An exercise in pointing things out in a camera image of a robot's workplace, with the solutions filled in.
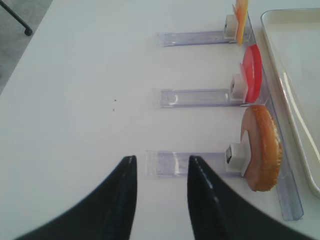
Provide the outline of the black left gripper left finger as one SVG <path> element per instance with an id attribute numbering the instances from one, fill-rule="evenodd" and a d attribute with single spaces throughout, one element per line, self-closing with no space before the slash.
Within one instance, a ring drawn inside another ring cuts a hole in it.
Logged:
<path id="1" fill-rule="evenodd" d="M 128 240 L 138 195 L 137 158 L 124 157 L 109 176 L 71 209 L 21 240 Z"/>

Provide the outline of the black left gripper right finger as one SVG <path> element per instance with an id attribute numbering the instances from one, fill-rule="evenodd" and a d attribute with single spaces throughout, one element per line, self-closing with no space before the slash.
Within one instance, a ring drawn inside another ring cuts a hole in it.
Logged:
<path id="1" fill-rule="evenodd" d="M 311 239 L 246 201 L 201 156 L 189 156 L 187 203 L 197 240 Z"/>

